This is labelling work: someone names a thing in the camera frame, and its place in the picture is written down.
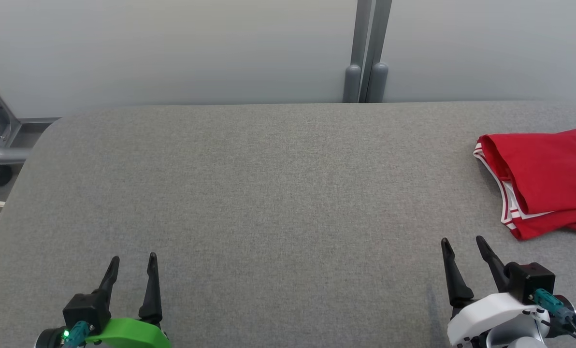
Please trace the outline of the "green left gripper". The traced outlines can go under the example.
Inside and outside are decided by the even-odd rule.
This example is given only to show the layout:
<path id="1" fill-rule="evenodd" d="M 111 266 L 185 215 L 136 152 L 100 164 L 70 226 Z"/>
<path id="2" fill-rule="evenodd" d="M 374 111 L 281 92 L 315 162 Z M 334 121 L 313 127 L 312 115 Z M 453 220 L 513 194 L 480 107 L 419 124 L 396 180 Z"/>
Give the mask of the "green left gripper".
<path id="1" fill-rule="evenodd" d="M 97 291 L 111 296 L 117 280 L 120 257 L 111 259 Z M 85 343 L 100 342 L 112 348 L 171 348 L 172 344 L 160 329 L 163 319 L 158 258 L 151 252 L 147 262 L 147 286 L 139 319 L 110 319 L 101 334 L 90 335 Z"/>

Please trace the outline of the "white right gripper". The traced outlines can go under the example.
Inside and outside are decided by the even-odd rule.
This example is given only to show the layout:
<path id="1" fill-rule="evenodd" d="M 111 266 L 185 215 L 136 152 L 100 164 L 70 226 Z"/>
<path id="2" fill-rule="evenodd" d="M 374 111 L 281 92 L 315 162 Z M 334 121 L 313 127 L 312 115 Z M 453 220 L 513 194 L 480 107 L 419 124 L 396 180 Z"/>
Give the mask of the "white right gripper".
<path id="1" fill-rule="evenodd" d="M 506 293 L 509 277 L 505 265 L 483 236 L 478 235 L 475 240 L 499 293 L 474 303 L 474 293 L 457 267 L 451 243 L 447 238 L 441 240 L 449 303 L 454 310 L 460 310 L 447 326 L 450 347 L 545 348 L 549 314 L 542 307 L 524 305 Z"/>

